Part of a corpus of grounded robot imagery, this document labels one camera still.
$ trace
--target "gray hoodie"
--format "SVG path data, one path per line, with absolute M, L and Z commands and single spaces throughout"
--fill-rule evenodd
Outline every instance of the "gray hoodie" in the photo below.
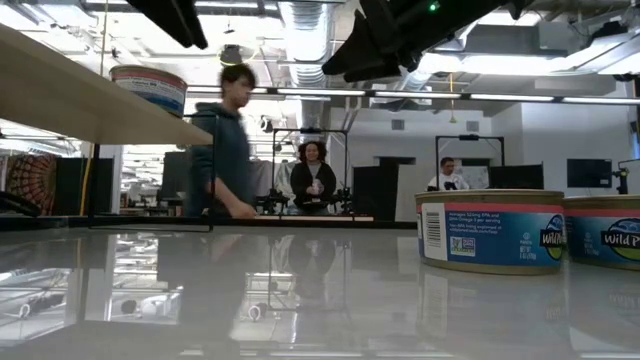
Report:
M 217 103 L 196 104 L 196 117 L 191 124 L 214 135 L 215 173 L 241 201 L 253 203 L 250 182 L 250 148 L 247 134 L 240 124 L 240 116 L 232 114 Z M 189 149 L 189 190 L 185 215 L 198 217 L 209 207 L 210 195 L 206 191 L 211 181 L 214 158 L 211 146 L 192 146 Z M 214 211 L 226 213 L 217 199 Z

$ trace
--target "black top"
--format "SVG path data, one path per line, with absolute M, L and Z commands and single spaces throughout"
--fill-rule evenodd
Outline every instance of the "black top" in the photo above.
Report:
M 249 164 L 251 152 L 240 116 L 229 113 L 219 104 L 199 103 L 196 109 L 197 116 L 191 124 L 214 134 L 215 164 L 211 146 L 192 146 L 189 149 L 191 163 L 185 215 L 198 217 L 202 210 L 209 207 L 211 195 L 207 193 L 206 186 L 211 181 L 214 165 L 216 175 L 238 199 L 253 203 Z M 217 199 L 213 210 L 216 213 L 226 212 Z
M 320 180 L 324 191 L 317 196 L 322 201 L 330 201 L 331 196 L 336 191 L 336 175 L 331 170 L 331 166 L 321 163 L 316 179 Z M 311 201 L 315 196 L 307 194 L 307 188 L 313 186 L 313 176 L 307 163 L 298 163 L 291 171 L 291 189 L 296 195 L 294 204 L 298 207 L 304 207 L 305 202 Z

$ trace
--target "young man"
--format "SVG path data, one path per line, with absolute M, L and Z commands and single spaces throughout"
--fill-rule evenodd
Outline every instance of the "young man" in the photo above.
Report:
M 436 177 L 434 176 L 427 185 L 427 191 L 468 190 L 469 184 L 464 181 L 462 176 L 453 173 L 454 168 L 455 164 L 452 158 L 442 158 L 440 160 L 440 184 L 436 185 Z
M 256 78 L 246 64 L 222 70 L 221 103 L 198 103 L 191 123 L 214 134 L 215 159 L 211 146 L 189 149 L 191 168 L 185 215 L 199 217 L 211 203 L 212 170 L 215 167 L 215 197 L 213 208 L 221 216 L 252 219 L 256 211 L 250 185 L 250 148 L 247 134 L 240 124 L 239 110 L 249 102 Z

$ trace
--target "can lid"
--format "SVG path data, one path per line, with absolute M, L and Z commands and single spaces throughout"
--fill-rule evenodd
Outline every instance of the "can lid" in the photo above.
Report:
M 564 197 L 561 191 L 526 190 L 526 189 L 482 189 L 482 190 L 457 190 L 457 191 L 431 191 L 415 195 L 416 199 L 433 197 L 465 197 L 465 196 L 531 196 L 531 197 Z

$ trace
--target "white wall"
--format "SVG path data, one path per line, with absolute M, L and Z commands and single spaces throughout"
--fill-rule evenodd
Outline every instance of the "white wall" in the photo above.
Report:
M 624 84 L 608 96 L 626 97 Z M 567 159 L 612 159 L 632 155 L 627 106 L 519 104 L 492 119 L 494 134 L 505 136 L 508 165 L 543 163 L 545 189 L 566 196 L 617 194 L 611 189 L 567 188 Z
M 514 104 L 494 116 L 491 119 L 491 131 L 494 136 L 504 137 L 506 165 L 522 165 L 522 104 Z
M 333 128 L 339 128 L 344 111 L 332 109 Z M 456 111 L 456 123 L 451 123 L 451 112 L 432 114 L 430 111 L 401 111 L 391 113 L 383 110 L 363 109 L 359 112 L 349 133 L 349 166 L 375 166 L 376 158 L 382 156 L 415 157 L 416 167 L 425 181 L 420 189 L 436 175 L 435 137 L 437 135 L 468 134 L 466 121 L 480 122 L 479 135 L 491 135 L 491 119 L 484 118 L 481 111 Z M 405 120 L 404 131 L 392 131 L 391 119 Z M 499 143 L 493 147 L 484 141 L 461 142 L 440 141 L 440 157 L 495 159 L 499 164 Z M 334 139 L 329 141 L 329 163 L 336 177 L 344 177 L 344 148 Z

